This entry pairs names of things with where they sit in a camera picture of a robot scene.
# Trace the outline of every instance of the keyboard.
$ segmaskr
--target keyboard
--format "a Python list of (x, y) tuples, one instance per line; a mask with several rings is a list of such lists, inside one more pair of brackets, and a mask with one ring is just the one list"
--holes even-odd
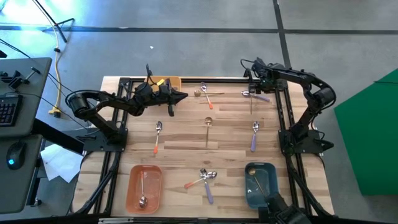
[(14, 126), (22, 95), (0, 95), (0, 127)]

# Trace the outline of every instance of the wooden table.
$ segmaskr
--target wooden table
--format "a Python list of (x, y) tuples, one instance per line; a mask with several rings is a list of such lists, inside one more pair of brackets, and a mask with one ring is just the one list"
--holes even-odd
[[(117, 92), (119, 79), (104, 77), (101, 90)], [(166, 105), (149, 107), (139, 117), (128, 116), (129, 137), (119, 166), (111, 215), (142, 216), (128, 213), (125, 209), (130, 170), (138, 164), (157, 165), (163, 172), (160, 207), (154, 214), (145, 216), (257, 218), (257, 210), (250, 209), (244, 198), (244, 167), (249, 162), (270, 162), (276, 167), (279, 192), (290, 205), (292, 201), (286, 163), (277, 140), (280, 125), (275, 95), (266, 95), (271, 102), (253, 99), (253, 114), (250, 115), (249, 98), (241, 95), (241, 91), (247, 87), (247, 84), (209, 83), (208, 91), (225, 92), (224, 95), (210, 95), (214, 106), (210, 110), (203, 95), (193, 95), (199, 89), (199, 83), (183, 83), (182, 91), (188, 93), (189, 97), (175, 107), (174, 117), (168, 115)], [(289, 90), (294, 116), (298, 120), (307, 102), (301, 86), (289, 83)], [(285, 110), (283, 95), (281, 98)], [(113, 109), (103, 108), (99, 113), (111, 120)], [(213, 118), (213, 124), (206, 148), (205, 118), (208, 116)], [(159, 138), (159, 152), (154, 155), (157, 121), (163, 123), (163, 130)], [(251, 152), (254, 121), (260, 122), (260, 128), (257, 132), (257, 151)], [(73, 200), (74, 210), (79, 209), (97, 187), (103, 157), (103, 152), (94, 152), (83, 163)], [(308, 188), (326, 211), (333, 213), (320, 158), (311, 154), (303, 154), (302, 157)], [(216, 179), (209, 181), (214, 196), (213, 205), (208, 203), (203, 183), (188, 190), (183, 187), (187, 182), (197, 180), (201, 168), (218, 173)], [(101, 209), (106, 202), (108, 187), (104, 190)], [(298, 186), (297, 189), (300, 206), (303, 207), (302, 193)]]

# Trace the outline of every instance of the utensil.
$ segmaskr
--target utensil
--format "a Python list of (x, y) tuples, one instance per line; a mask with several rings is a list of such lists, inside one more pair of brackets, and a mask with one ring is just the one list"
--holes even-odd
[(201, 179), (198, 179), (198, 180), (195, 180), (193, 182), (189, 182), (189, 183), (185, 184), (184, 185), (185, 189), (188, 189), (189, 187), (193, 186), (195, 183), (197, 183), (197, 182), (199, 182), (201, 180), (214, 179), (217, 176), (217, 172), (212, 171), (212, 172), (209, 172), (207, 174), (206, 173), (204, 173), (204, 174), (201, 173), (200, 176), (201, 176)]
[(210, 186), (209, 186), (209, 184), (207, 184), (206, 178), (207, 178), (207, 177), (205, 177), (204, 181), (205, 181), (205, 188), (206, 188), (206, 193), (207, 193), (207, 199), (209, 200), (209, 204), (212, 205), (212, 204), (214, 203), (213, 195), (211, 194)]
[(141, 171), (141, 190), (142, 190), (142, 196), (139, 199), (139, 206), (141, 208), (145, 208), (148, 204), (148, 199), (144, 195), (144, 171)]
[[(193, 94), (195, 95), (195, 97), (199, 97), (201, 95), (201, 91), (200, 90), (195, 90), (193, 92)], [(225, 94), (223, 92), (211, 92), (211, 93), (207, 93), (207, 94)]]
[(206, 132), (206, 147), (207, 147), (207, 142), (209, 140), (209, 126), (213, 122), (213, 119), (211, 117), (207, 117), (205, 119), (205, 124), (207, 124), (207, 132)]
[(255, 122), (253, 123), (253, 131), (254, 131), (254, 134), (253, 134), (253, 138), (252, 138), (252, 140), (251, 140), (251, 151), (252, 151), (252, 152), (256, 151), (256, 134), (257, 134), (257, 131), (259, 130), (259, 127), (260, 127), (259, 122), (258, 122), (258, 121), (255, 121)]
[(260, 100), (264, 100), (264, 101), (268, 101), (268, 102), (269, 102), (269, 100), (270, 100), (270, 99), (268, 99), (268, 98), (265, 97), (265, 96), (260, 96), (260, 95), (257, 95), (257, 94), (249, 93), (249, 91), (247, 91), (247, 90), (243, 90), (243, 91), (242, 91), (242, 95), (243, 95), (244, 97), (253, 96), (254, 98), (257, 98), (257, 99), (260, 99)]
[(157, 135), (156, 135), (156, 144), (155, 144), (155, 149), (154, 149), (154, 154), (157, 154), (157, 145), (159, 142), (159, 133), (162, 130), (162, 122), (158, 121), (156, 123), (156, 131), (157, 131)]
[(206, 95), (206, 98), (207, 98), (207, 102), (209, 102), (209, 108), (210, 109), (213, 109), (213, 105), (211, 104), (211, 102), (210, 102), (210, 99), (209, 99), (209, 96), (207, 95), (207, 86), (206, 86), (206, 83), (204, 83), (204, 82), (201, 82), (200, 83), (200, 88), (201, 88), (201, 90), (203, 91), (203, 92), (205, 92), (205, 95)]
[(257, 180), (257, 177), (255, 176), (255, 174), (256, 174), (256, 168), (253, 168), (253, 167), (250, 168), (250, 169), (248, 170), (248, 173), (249, 173), (249, 175), (251, 175), (251, 176), (254, 177), (254, 180), (256, 180), (257, 185), (259, 186), (261, 193), (263, 194), (264, 197), (266, 197), (264, 191), (263, 191), (262, 188), (261, 188), (261, 185), (260, 185), (259, 181)]

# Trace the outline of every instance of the gray floor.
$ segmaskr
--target gray floor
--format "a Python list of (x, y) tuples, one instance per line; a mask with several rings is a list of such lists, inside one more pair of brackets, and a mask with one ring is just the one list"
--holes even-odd
[[(281, 1), (286, 29), (398, 29), (395, 0)], [(64, 0), (46, 1), (54, 18), (74, 17), (75, 26), (93, 27), (194, 27), (275, 29), (272, 0)], [(10, 0), (0, 13), (1, 23), (47, 24), (31, 1)], [(145, 64), (163, 75), (240, 77), (239, 59), (262, 57), (280, 62), (278, 34), (199, 34), (67, 32), (69, 43), (59, 63), (62, 82), (73, 90), (98, 89), (104, 75), (145, 75)], [(4, 31), (0, 38), (32, 57), (54, 57), (51, 32)], [(374, 80), (397, 68), (396, 35), (292, 35), (286, 36), (293, 68), (305, 68), (328, 82), (338, 93), (336, 105)], [(9, 58), (24, 56), (7, 49)], [(56, 88), (47, 82), (44, 98), (54, 102)], [(42, 102), (38, 118), (61, 129), (76, 129), (69, 119), (47, 114)], [(61, 108), (71, 111), (64, 105)], [(316, 126), (335, 147), (325, 153), (326, 176), (333, 206), (343, 218), (398, 222), (398, 197), (363, 197), (358, 189), (343, 139), (332, 109), (324, 111)], [(73, 184), (63, 180), (43, 182), (44, 204), (22, 213), (0, 215), (0, 220), (63, 215)]]

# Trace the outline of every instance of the blue tray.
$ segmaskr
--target blue tray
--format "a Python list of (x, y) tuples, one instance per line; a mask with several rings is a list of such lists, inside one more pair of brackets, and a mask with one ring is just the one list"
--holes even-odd
[(250, 162), (244, 169), (244, 179), (246, 183), (245, 196), (249, 207), (257, 209), (259, 207), (268, 207), (267, 198), (261, 193), (254, 176), (249, 175), (248, 170), (254, 167), (256, 169), (255, 176), (259, 181), (266, 196), (278, 193), (278, 180), (276, 169), (270, 163)]

